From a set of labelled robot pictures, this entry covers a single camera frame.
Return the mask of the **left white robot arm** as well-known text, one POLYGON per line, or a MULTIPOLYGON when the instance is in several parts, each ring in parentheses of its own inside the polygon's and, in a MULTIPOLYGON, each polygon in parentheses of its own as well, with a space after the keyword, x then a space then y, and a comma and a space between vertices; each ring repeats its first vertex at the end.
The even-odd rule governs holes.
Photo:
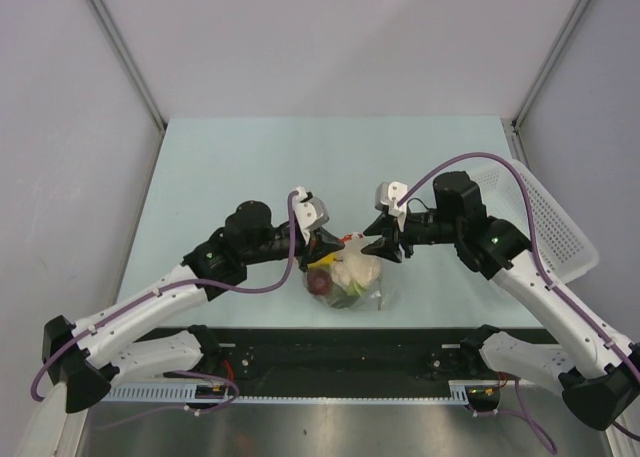
POLYGON ((69 414, 89 409, 116 386, 165 373, 194 371, 207 377, 221 364, 211 334, 202 328, 146 341, 144 335, 176 314, 213 301, 225 292, 268 293, 302 271, 343 249, 324 229, 322 201, 302 191, 287 198, 287 220, 271 222, 263 202, 246 201, 224 225, 185 255, 156 283, 134 297, 89 317, 70 321, 59 315, 43 329, 43 366, 31 384, 48 377, 66 392, 69 414))

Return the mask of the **white cauliflower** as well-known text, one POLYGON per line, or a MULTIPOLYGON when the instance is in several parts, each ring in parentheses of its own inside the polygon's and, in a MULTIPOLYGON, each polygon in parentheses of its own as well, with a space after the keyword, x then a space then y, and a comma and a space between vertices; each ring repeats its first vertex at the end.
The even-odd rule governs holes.
POLYGON ((359 248, 338 252, 336 262, 330 266, 333 282, 349 294, 365 293, 380 278, 381 273, 381 260, 363 255, 359 248))

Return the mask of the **green melon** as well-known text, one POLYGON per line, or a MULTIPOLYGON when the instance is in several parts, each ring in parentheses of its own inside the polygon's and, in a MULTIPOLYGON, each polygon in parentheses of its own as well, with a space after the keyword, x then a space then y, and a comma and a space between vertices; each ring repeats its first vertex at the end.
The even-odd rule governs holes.
POLYGON ((360 295, 349 294, 341 288, 334 289, 325 297, 327 305, 332 309, 348 309, 360 300, 360 295))

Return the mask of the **yellow pepper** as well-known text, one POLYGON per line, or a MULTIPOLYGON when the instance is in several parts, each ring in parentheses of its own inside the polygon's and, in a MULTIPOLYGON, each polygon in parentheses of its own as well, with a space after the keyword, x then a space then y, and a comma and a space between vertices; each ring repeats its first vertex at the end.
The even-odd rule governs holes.
POLYGON ((314 262, 314 263, 310 263, 308 265, 308 269, 316 269, 316 268, 328 268, 330 266, 332 266, 334 263, 336 262, 336 257, 334 254, 330 254, 327 255, 325 257, 323 257, 322 259, 314 262))

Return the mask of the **dark red plum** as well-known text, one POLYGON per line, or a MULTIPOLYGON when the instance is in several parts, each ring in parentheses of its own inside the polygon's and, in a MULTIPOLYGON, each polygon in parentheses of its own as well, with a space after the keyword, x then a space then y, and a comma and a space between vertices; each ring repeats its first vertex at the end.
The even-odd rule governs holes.
POLYGON ((306 286, 310 294, 326 296, 333 289, 333 280, 331 275, 322 269, 310 269, 306 274, 306 286))

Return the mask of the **clear zip top bag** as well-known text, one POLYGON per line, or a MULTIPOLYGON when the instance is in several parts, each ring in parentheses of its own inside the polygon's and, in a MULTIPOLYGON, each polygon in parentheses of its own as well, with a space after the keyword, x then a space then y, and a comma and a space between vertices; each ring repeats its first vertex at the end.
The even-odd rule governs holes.
POLYGON ((361 312, 390 311, 399 292, 385 280, 382 259, 362 253, 370 239, 345 235, 344 248, 311 264, 302 274, 307 293, 325 307, 361 312))

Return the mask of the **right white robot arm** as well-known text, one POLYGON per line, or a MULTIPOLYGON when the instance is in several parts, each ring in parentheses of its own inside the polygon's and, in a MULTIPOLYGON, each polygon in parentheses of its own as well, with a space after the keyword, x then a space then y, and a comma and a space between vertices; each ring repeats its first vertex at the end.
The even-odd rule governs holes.
POLYGON ((531 239, 511 222, 490 216, 481 190, 462 171, 433 182, 436 205, 412 213, 400 182, 376 192, 380 214, 365 230, 375 242, 363 254, 399 263, 417 245, 453 245, 459 260, 510 294, 559 344, 554 352, 484 325, 462 342, 463 370, 473 378, 491 371, 523 378, 559 395, 588 427, 603 431, 639 395, 639 346, 615 333, 541 264, 531 239))

